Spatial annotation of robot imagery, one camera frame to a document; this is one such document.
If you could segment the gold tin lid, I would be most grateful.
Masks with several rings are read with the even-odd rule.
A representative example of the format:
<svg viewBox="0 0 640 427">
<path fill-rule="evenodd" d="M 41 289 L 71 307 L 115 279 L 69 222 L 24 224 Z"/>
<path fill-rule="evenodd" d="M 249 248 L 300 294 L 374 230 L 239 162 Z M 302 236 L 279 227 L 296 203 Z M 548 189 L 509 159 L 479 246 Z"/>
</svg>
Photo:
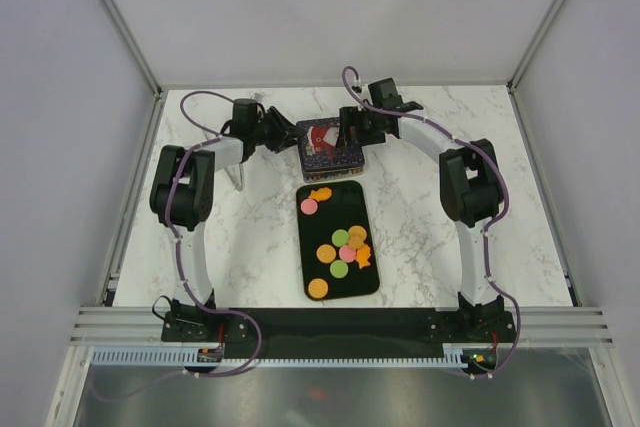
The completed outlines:
<svg viewBox="0 0 640 427">
<path fill-rule="evenodd" d="M 305 130 L 305 136 L 298 142 L 301 171 L 365 166 L 364 153 L 359 146 L 336 146 L 338 117 L 302 120 L 296 125 Z"/>
</svg>

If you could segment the square cookie tin box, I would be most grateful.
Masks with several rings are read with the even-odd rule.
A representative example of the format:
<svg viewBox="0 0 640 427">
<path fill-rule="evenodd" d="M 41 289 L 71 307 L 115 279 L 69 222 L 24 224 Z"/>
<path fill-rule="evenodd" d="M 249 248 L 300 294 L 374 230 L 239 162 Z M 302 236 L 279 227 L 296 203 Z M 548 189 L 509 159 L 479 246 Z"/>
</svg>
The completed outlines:
<svg viewBox="0 0 640 427">
<path fill-rule="evenodd" d="M 339 179 L 351 178 L 354 176 L 361 175 L 364 172 L 363 166 L 355 166 L 355 167 L 338 167 L 331 168 L 328 170 L 302 170 L 302 178 L 305 183 L 321 183 L 321 182 L 329 182 L 335 181 Z"/>
</svg>

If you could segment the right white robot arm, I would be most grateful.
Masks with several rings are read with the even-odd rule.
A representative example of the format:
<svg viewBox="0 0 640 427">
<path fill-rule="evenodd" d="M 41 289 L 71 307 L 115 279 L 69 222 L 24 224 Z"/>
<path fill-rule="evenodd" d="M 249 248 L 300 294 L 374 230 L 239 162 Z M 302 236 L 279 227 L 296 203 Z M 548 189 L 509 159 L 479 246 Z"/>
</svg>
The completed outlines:
<svg viewBox="0 0 640 427">
<path fill-rule="evenodd" d="M 460 246 L 458 305 L 462 312 L 456 319 L 457 329 L 466 340 L 482 340 L 494 326 L 485 309 L 504 307 L 504 294 L 491 273 L 489 229 L 506 214 L 509 197 L 493 144 L 486 139 L 460 139 L 421 115 L 422 106 L 405 101 L 391 78 L 368 84 L 368 100 L 361 97 L 355 69 L 345 68 L 342 81 L 356 104 L 339 109 L 338 146 L 382 144 L 392 135 L 438 164 L 440 203 L 455 224 Z"/>
</svg>

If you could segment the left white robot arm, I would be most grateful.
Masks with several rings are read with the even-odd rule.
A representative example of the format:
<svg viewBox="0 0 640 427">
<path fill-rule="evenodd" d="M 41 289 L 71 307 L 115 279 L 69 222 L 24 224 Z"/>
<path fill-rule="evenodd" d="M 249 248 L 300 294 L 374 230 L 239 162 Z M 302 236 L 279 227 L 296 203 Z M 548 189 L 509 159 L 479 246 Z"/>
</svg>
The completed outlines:
<svg viewBox="0 0 640 427">
<path fill-rule="evenodd" d="M 275 107 L 246 98 L 231 104 L 231 119 L 221 130 L 205 130 L 210 139 L 189 148 L 166 145 L 161 149 L 149 197 L 152 213 L 172 242 L 176 272 L 172 308 L 193 307 L 183 327 L 197 341 L 210 340 L 219 327 L 204 239 L 213 209 L 215 174 L 242 165 L 259 146 L 280 153 L 306 135 Z"/>
</svg>

